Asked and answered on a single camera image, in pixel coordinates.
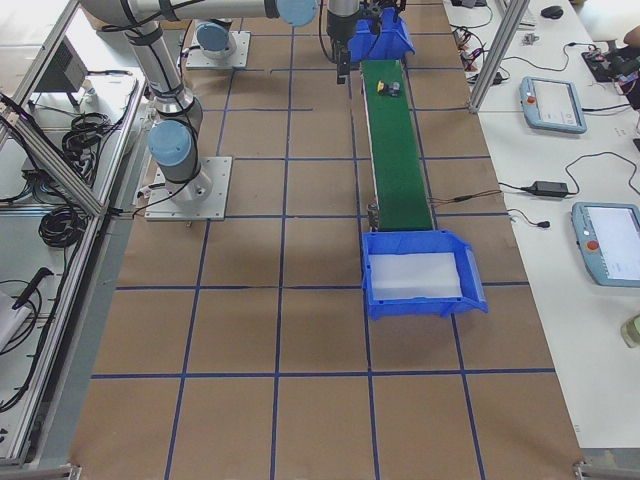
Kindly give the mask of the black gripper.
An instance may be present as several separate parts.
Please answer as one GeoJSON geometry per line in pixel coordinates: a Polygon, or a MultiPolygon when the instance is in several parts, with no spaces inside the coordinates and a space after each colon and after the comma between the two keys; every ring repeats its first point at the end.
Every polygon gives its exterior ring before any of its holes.
{"type": "Polygon", "coordinates": [[[345,84],[348,77],[348,64],[350,63],[350,51],[348,44],[340,40],[331,41],[331,58],[336,65],[336,82],[345,84]]]}

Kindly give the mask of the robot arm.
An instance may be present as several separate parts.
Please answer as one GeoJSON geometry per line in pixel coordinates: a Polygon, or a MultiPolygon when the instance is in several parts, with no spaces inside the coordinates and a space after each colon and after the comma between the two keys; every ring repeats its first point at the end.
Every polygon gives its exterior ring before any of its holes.
{"type": "Polygon", "coordinates": [[[124,34],[154,96],[159,120],[148,136],[149,151],[164,175],[170,198],[189,201],[207,194],[198,134],[202,107],[186,87],[164,40],[161,23],[238,17],[282,18],[276,1],[83,1],[105,33],[124,34]]]}
{"type": "MultiPolygon", "coordinates": [[[[356,25],[364,7],[359,1],[330,1],[326,8],[326,33],[331,40],[330,61],[336,65],[336,81],[346,82],[350,75],[349,41],[356,34],[356,25]]],[[[237,50],[230,31],[236,18],[280,19],[293,27],[311,23],[320,14],[316,1],[200,1],[183,20],[196,22],[195,39],[210,58],[226,58],[237,50]]]]}

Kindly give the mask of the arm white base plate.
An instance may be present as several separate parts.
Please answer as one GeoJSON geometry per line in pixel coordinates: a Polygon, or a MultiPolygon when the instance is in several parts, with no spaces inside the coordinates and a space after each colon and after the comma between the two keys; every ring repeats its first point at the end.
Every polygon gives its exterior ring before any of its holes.
{"type": "Polygon", "coordinates": [[[193,37],[185,66],[188,70],[241,70],[247,66],[251,33],[200,29],[193,37]]]}
{"type": "Polygon", "coordinates": [[[233,159],[231,157],[202,157],[199,175],[177,195],[181,185],[166,182],[159,167],[144,218],[148,221],[200,221],[225,219],[233,159]]]}

